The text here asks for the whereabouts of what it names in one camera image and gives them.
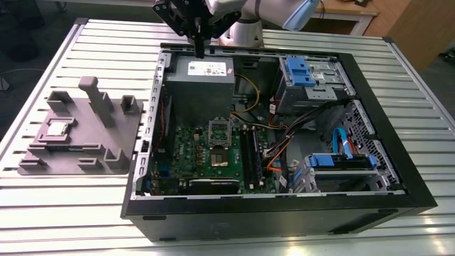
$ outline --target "slotted aluminum surface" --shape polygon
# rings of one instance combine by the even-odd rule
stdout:
[[[18,163],[44,120],[50,92],[67,90],[72,97],[86,97],[78,89],[79,77],[96,76],[112,99],[132,94],[147,100],[162,42],[184,43],[186,39],[156,23],[91,20],[74,26],[0,144],[1,253],[455,254],[452,119],[396,47],[375,37],[264,31],[267,47],[355,56],[439,204],[423,214],[398,218],[358,235],[152,243],[119,217],[126,175],[20,176]]]

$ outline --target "wire bundle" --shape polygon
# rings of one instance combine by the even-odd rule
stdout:
[[[350,101],[351,101],[351,99],[343,99],[343,100],[338,100],[338,101],[326,102],[323,105],[320,105],[312,111],[304,113],[300,117],[298,117],[298,119],[292,122],[290,127],[286,129],[282,141],[274,147],[271,147],[271,149],[267,151],[267,153],[270,154],[276,149],[279,149],[275,157],[272,158],[271,162],[267,165],[268,171],[282,171],[282,169],[274,168],[272,164],[274,164],[274,161],[276,160],[276,158],[284,152],[287,146],[290,145],[291,138],[292,138],[294,134],[296,133],[296,131],[300,129],[300,127],[304,124],[307,124],[308,122],[311,122],[322,114],[322,112],[324,110],[330,109],[331,107],[339,106],[339,105],[346,105],[347,103],[350,103]]]

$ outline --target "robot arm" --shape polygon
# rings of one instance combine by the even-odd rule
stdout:
[[[196,57],[236,21],[260,18],[288,30],[300,30],[319,0],[156,0],[154,11],[179,36],[187,36]]]

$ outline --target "wooden desk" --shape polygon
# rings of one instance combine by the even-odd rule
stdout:
[[[358,6],[354,2],[346,2],[342,0],[323,0],[326,6],[326,13],[332,14],[351,14],[364,16],[378,16],[379,10],[376,6],[368,2],[366,7]],[[322,4],[316,8],[316,12],[322,12]]]
[[[342,0],[323,0],[324,1],[324,19],[330,20],[350,20],[355,21],[354,28],[350,32],[352,36],[362,36],[370,22],[375,16],[379,15],[376,6],[370,2],[366,7],[358,6],[354,2],[344,2]],[[322,13],[322,4],[316,8],[312,18],[319,19]]]

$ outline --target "green circuit board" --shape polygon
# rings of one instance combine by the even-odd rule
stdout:
[[[264,185],[262,187],[255,189],[244,188],[240,128],[232,127],[231,134],[228,134],[226,132],[226,128],[214,126],[211,132],[211,139],[214,140],[226,140],[228,135],[231,136],[231,146],[218,146],[218,150],[224,152],[224,160],[218,159],[219,155],[214,153],[214,145],[210,145],[208,126],[179,126],[176,128],[175,135],[175,149],[170,167],[170,178],[174,178],[174,180],[175,178],[235,179],[240,182],[242,194],[274,193],[276,182],[272,176],[266,177]],[[258,130],[258,143],[260,151],[268,147],[267,132],[260,129]],[[166,191],[172,187],[166,184],[166,181],[162,181],[160,187],[162,190],[164,190],[164,194],[175,194],[175,191]]]

